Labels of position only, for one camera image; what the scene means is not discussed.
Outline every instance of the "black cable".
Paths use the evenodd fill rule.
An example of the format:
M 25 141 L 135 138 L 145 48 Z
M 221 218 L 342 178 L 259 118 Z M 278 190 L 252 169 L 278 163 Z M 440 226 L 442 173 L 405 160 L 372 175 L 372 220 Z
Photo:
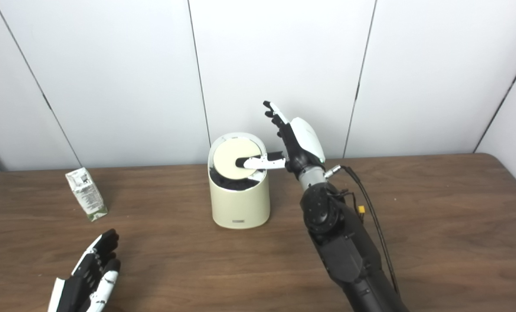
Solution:
M 385 253 L 385 260 L 387 261 L 387 268 L 389 268 L 389 275 L 391 275 L 391 282 L 393 282 L 393 288 L 398 296 L 401 296 L 397 285 L 397 276 L 395 276 L 395 270 L 393 270 L 393 264 L 391 263 L 391 257 L 389 257 L 389 251 L 387 250 L 387 243 L 385 243 L 385 238 L 383 237 L 383 232 L 381 231 L 381 226 L 379 225 L 379 219 L 377 219 L 376 211 L 373 209 L 372 201 L 369 199 L 368 193 L 364 188 L 362 182 L 359 179 L 359 176 L 355 174 L 355 172 L 349 166 L 341 166 L 355 180 L 357 185 L 359 186 L 364 198 L 366 199 L 366 203 L 369 208 L 369 212 L 372 214 L 373 223 L 376 225 L 377 235 L 379 235 L 379 240 L 381 241 L 381 248 L 383 249 L 383 253 Z

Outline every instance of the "cream trash can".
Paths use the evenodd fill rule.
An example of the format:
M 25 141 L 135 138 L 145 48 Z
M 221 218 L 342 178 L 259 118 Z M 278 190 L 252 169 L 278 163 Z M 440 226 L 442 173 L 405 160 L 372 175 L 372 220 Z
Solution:
M 208 156 L 208 180 L 212 216 L 221 227 L 250 229 L 268 221 L 268 172 L 235 165 L 237 158 L 265 153 L 266 146 L 250 133 L 228 133 L 212 144 Z

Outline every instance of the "robotic arm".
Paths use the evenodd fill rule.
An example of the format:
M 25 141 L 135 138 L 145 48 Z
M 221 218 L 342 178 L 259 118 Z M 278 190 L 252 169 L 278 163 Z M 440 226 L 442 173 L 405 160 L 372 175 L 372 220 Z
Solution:
M 269 109 L 266 116 L 279 129 L 287 157 L 276 152 L 262 158 L 239 158 L 236 165 L 252 169 L 284 166 L 296 176 L 304 190 L 300 206 L 308 234 L 330 278 L 343 289 L 355 312 L 408 312 L 382 270 L 381 256 L 361 216 L 347 207 L 345 192 L 327 180 L 341 166 L 326 172 L 325 156 L 312 127 L 301 118 L 289 122 L 269 101 L 264 106 Z

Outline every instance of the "wooden table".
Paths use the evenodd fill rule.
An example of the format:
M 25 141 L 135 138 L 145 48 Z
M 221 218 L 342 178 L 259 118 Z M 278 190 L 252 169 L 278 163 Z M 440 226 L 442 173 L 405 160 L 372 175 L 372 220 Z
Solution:
M 411 311 L 516 312 L 516 180 L 498 160 L 336 163 L 369 191 Z M 292 174 L 271 172 L 265 225 L 234 231 L 212 221 L 205 165 L 91 169 L 110 208 L 94 223 L 65 172 L 0 172 L 0 312 L 46 311 L 56 276 L 109 228 L 123 265 L 107 312 L 351 310 L 308 238 Z M 343 173 L 331 180 L 357 190 Z

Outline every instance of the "small carton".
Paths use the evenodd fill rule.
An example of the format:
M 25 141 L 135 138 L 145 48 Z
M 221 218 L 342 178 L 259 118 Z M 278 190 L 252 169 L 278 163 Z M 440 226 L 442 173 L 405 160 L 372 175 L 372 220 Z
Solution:
M 66 173 L 65 177 L 71 191 L 91 222 L 107 215 L 108 208 L 104 205 L 104 200 L 86 168 Z

